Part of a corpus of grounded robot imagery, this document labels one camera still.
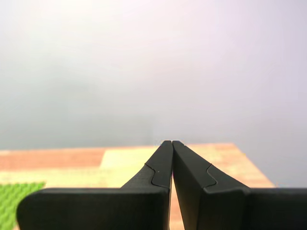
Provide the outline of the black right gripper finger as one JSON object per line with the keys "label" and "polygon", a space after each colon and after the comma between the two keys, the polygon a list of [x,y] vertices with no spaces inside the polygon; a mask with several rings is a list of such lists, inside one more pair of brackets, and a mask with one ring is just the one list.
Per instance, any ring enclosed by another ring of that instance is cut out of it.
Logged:
{"label": "black right gripper finger", "polygon": [[173,145],[164,141],[121,188],[47,188],[17,207],[22,230],[167,230]]}
{"label": "black right gripper finger", "polygon": [[250,188],[173,141],[173,177],[187,230],[304,230],[304,188]]}

